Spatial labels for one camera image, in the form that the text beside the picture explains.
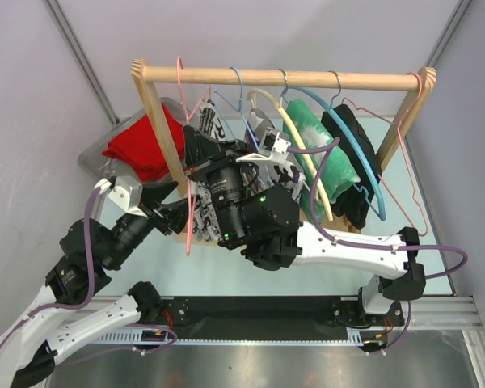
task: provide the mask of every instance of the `hanger hook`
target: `hanger hook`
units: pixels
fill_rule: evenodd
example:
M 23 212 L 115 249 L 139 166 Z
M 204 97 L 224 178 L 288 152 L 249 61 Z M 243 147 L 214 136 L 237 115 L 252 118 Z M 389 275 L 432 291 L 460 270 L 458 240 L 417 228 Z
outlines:
M 237 110 L 238 113 L 241 113 L 243 111 L 243 89 L 244 89 L 243 77 L 241 77 L 241 74 L 239 73 L 239 70 L 237 70 L 236 67 L 231 66 L 230 68 L 237 74 L 237 78 L 239 78 L 239 85 L 241 86 L 241 92 L 239 94 L 239 107 Z
M 338 80 L 338 86 L 339 86 L 338 93 L 333 95 L 331 98 L 331 109 L 332 109 L 332 103 L 334 103 L 334 99 L 341 94 L 341 78 L 337 71 L 328 70 L 328 72 L 333 73 L 336 76 L 336 79 Z
M 180 70 L 182 69 L 183 69 L 183 61 L 181 60 L 181 56 L 178 56 L 178 59 L 176 59 L 176 83 L 178 83 L 179 99 L 181 99 L 181 108 L 183 109 L 183 113 L 185 114 L 185 117 L 188 118 L 187 105 L 185 104 L 185 94 L 183 93 L 183 87 L 181 85 Z
M 284 75 L 285 89 L 282 91 L 282 93 L 280 93 L 280 97 L 284 97 L 289 90 L 288 75 L 284 69 L 278 69 L 278 70 L 280 70 L 282 72 L 282 75 Z

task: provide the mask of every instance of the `black motor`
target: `black motor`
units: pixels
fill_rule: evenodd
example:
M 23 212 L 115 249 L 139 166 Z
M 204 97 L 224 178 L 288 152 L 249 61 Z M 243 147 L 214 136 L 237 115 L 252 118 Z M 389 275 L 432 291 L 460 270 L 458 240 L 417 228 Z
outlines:
M 217 141 L 191 126 L 183 130 L 185 173 L 191 180 L 205 183 L 210 191 L 221 232 L 218 245 L 228 249 L 247 245 L 243 254 L 261 268 L 288 267 L 298 253 L 300 223 L 299 206 L 288 190 L 277 184 L 252 195 L 250 187 L 259 168 L 237 162 L 249 152 L 246 143 Z M 245 168 L 253 174 L 248 184 L 243 181 Z

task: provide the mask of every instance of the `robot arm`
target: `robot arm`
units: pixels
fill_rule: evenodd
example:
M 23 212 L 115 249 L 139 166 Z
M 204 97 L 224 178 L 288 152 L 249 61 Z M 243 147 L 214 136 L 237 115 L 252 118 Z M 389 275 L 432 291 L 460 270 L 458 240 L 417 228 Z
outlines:
M 361 291 L 365 314 L 385 314 L 393 301 L 410 301 L 422 296 L 424 268 L 416 263 L 416 251 L 356 249 L 325 239 L 311 224 L 301 222 L 300 209 L 283 186 L 278 184 L 255 195 L 240 174 L 244 163 L 284 163 L 291 143 L 286 134 L 268 130 L 259 153 L 249 154 L 240 141 L 219 142 L 192 127 L 186 127 L 189 157 L 185 173 L 202 182 L 212 195 L 219 221 L 221 247 L 246 247 L 242 254 L 262 269 L 274 271 L 290 265 L 332 264 L 374 273 Z M 413 228 L 404 228 L 390 237 L 365 236 L 330 231 L 339 239 L 377 246 L 419 245 Z
M 111 281 L 104 269 L 119 270 L 152 229 L 170 234 L 184 228 L 188 215 L 185 200 L 161 204 L 175 186 L 173 182 L 142 187 L 130 177 L 112 182 L 103 179 L 98 183 L 96 187 L 101 193 L 111 189 L 110 198 L 126 214 L 111 230 L 90 220 L 95 293 Z M 108 308 L 62 326 L 75 309 L 57 308 L 57 305 L 79 305 L 89 287 L 82 220 L 69 228 L 60 245 L 64 256 L 46 276 L 35 300 L 0 335 L 0 387 L 9 387 L 11 383 L 14 388 L 35 385 L 65 358 L 102 334 L 139 321 L 151 324 L 163 308 L 153 285 L 137 283 Z

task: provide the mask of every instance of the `white wall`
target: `white wall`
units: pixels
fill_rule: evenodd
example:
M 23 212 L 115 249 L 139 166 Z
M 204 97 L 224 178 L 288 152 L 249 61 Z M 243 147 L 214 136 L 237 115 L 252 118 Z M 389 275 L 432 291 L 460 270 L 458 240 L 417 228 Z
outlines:
M 93 187 L 79 153 L 109 130 L 40 0 L 0 1 L 0 332 L 61 257 Z
M 119 117 L 141 108 L 131 61 L 189 67 L 417 71 L 428 59 L 458 0 L 61 0 Z M 186 86 L 192 106 L 203 86 Z M 238 89 L 227 87 L 230 100 Z M 178 98 L 175 84 L 158 86 Z M 376 112 L 394 114 L 403 95 L 346 94 Z
M 453 278 L 461 295 L 474 295 L 485 326 L 485 0 L 442 58 L 410 141 L 442 242 L 470 255 Z

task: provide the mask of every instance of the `light blue hanger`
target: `light blue hanger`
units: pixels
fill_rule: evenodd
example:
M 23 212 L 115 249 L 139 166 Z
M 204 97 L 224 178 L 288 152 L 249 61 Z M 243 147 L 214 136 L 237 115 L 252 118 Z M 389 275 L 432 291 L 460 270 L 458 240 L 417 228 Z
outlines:
M 250 134 L 251 141 L 253 142 L 253 145 L 255 146 L 255 148 L 258 150 L 259 143 L 257 142 L 257 139 L 255 139 L 255 134 L 251 130 L 250 125 L 248 124 L 248 121 L 246 120 L 246 117 L 244 117 L 244 114 L 243 114 L 243 92 L 244 92 L 243 78 L 241 77 L 239 70 L 237 70 L 235 67 L 230 67 L 230 68 L 237 74 L 237 78 L 239 78 L 239 84 L 241 85 L 238 106 L 235 107 L 216 87 L 212 86 L 212 90 L 216 95 L 219 95 L 219 97 L 221 97 L 228 105 L 230 105 L 232 109 L 234 109 L 239 115 L 241 115 L 241 119 L 244 122 L 244 125 L 246 126 L 246 130 Z M 221 113 L 220 115 L 221 115 L 221 118 L 226 122 L 223 115 Z
M 250 138 L 251 138 L 251 140 L 253 142 L 253 145 L 255 146 L 255 149 L 258 152 L 259 151 L 259 143 L 257 142 L 257 139 L 255 138 L 255 134 L 253 133 L 253 131 L 250 128 L 250 125 L 248 124 L 248 120 L 246 119 L 246 117 L 243 114 L 243 92 L 244 92 L 243 78 L 241 77 L 241 74 L 239 73 L 239 70 L 237 70 L 237 68 L 235 68 L 233 66 L 231 66 L 230 68 L 237 74 L 237 78 L 239 78 L 239 84 L 241 86 L 240 93 L 239 93 L 238 106 L 235 107 L 217 88 L 215 88 L 214 86 L 211 86 L 211 87 L 212 87 L 213 92 L 216 95 L 219 95 L 219 97 L 221 97 L 228 105 L 230 105 L 230 107 L 232 109 L 234 109 L 239 115 L 241 115 L 241 119 L 244 122 L 244 125 L 246 126 L 246 131 L 248 131 L 248 133 L 250 134 Z M 230 125 L 228 124 L 228 121 L 226 121 L 225 117 L 221 113 L 221 109 L 218 109 L 217 111 L 219 112 L 219 115 L 221 116 L 221 118 L 223 119 L 223 121 L 225 121 L 226 125 L 228 126 L 228 129 L 229 129 L 230 133 L 235 138 L 235 135 L 232 132 L 232 129 L 230 128 Z M 268 167 L 267 166 L 264 166 L 264 168 L 266 170 L 266 174 L 268 175 L 268 179 L 269 179 L 270 184 L 273 185 L 274 183 L 273 183 L 273 180 L 272 180 L 271 176 L 269 175 L 269 169 L 268 169 Z M 261 178 L 259 178 L 259 181 L 260 181 L 260 184 L 263 185 L 263 187 L 265 187 L 265 188 L 267 187 L 267 184 L 265 184 L 262 181 Z
M 341 92 L 341 81 L 340 81 L 340 76 L 339 75 L 336 75 L 336 77 L 338 78 L 338 82 L 339 82 L 339 92 L 337 94 L 337 95 L 339 95 L 340 92 Z M 365 201 L 366 201 L 366 203 L 377 214 L 377 216 L 379 217 L 379 219 L 381 221 L 385 221 L 386 220 L 385 200 L 384 200 L 384 197 L 382 196 L 381 189 L 379 188 L 379 185 L 377 184 L 377 180 L 375 179 L 375 174 L 373 173 L 372 167 L 370 166 L 370 163 L 367 160 L 365 154 L 363 153 L 363 150 L 361 149 L 361 147 L 359 146 L 359 143 L 357 142 L 356 138 L 354 137 L 354 134 L 351 132 L 351 130 L 348 128 L 348 126 L 345 124 L 345 122 L 343 120 L 341 120 L 340 115 L 338 115 L 338 113 L 336 113 L 335 110 L 332 109 L 332 102 L 334 101 L 334 98 L 337 95 L 335 95 L 332 98 L 332 100 L 331 100 L 331 106 L 329 106 L 329 105 L 327 105 L 327 102 L 325 102 L 324 99 L 322 99 L 319 95 L 317 95 L 316 93 L 314 93 L 310 89 L 306 89 L 305 87 L 290 87 L 290 89 L 294 89 L 294 90 L 297 90 L 297 91 L 301 91 L 302 93 L 305 93 L 309 97 L 311 97 L 312 99 L 314 99 L 314 101 L 316 101 L 317 103 L 319 103 L 320 106 L 323 109 L 325 109 L 325 111 L 327 111 L 327 113 L 332 117 L 332 119 L 334 120 L 334 122 L 337 123 L 337 125 L 339 126 L 339 128 L 341 129 L 341 131 L 344 133 L 345 137 L 350 142 L 350 145 L 352 146 L 352 148 L 356 152 L 357 157 L 359 158 L 361 164 L 363 165 L 363 167 L 365 169 L 366 176 L 368 177 L 368 179 L 370 181 L 370 184 L 372 185 L 373 191 L 375 192 L 375 195 L 377 197 L 377 203 L 378 203 L 378 206 L 379 206 L 379 210 L 377 211 L 374 208 L 374 206 L 370 203 L 370 201 L 369 201 L 369 192 L 368 192 L 368 190 L 364 186 L 358 187 L 354 183 L 354 188 L 356 188 L 356 190 L 358 192 L 364 192 L 365 193 Z

